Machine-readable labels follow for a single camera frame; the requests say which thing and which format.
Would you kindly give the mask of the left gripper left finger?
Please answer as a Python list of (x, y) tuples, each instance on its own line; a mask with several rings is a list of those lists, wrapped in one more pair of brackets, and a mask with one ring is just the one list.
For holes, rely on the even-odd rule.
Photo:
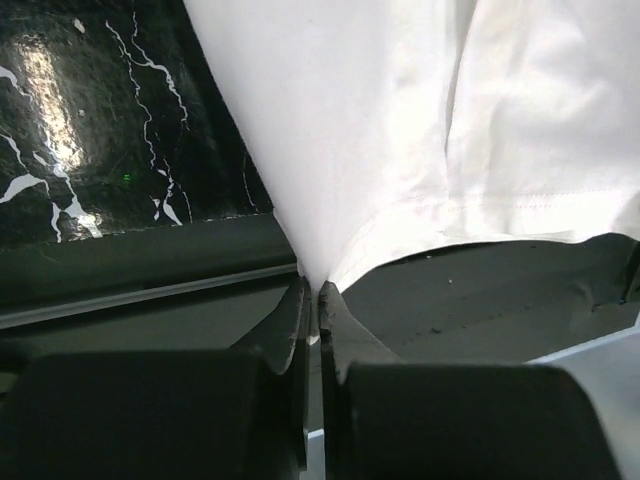
[(249, 473), (300, 473), (307, 467), (310, 286), (289, 285), (274, 310), (232, 344), (262, 362), (249, 434)]

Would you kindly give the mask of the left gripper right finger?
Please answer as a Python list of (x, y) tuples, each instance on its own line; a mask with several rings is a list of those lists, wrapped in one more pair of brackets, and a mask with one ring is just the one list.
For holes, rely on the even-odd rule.
[(321, 342), (325, 473), (340, 477), (342, 446), (349, 432), (349, 399), (345, 382), (354, 363), (398, 363), (400, 357), (384, 345), (349, 311), (337, 286), (324, 282), (318, 297)]

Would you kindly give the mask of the white t-shirt robot print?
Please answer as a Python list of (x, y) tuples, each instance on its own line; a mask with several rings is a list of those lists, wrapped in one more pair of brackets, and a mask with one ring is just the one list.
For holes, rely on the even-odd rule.
[(469, 243), (639, 235), (635, 1), (189, 1), (313, 290)]

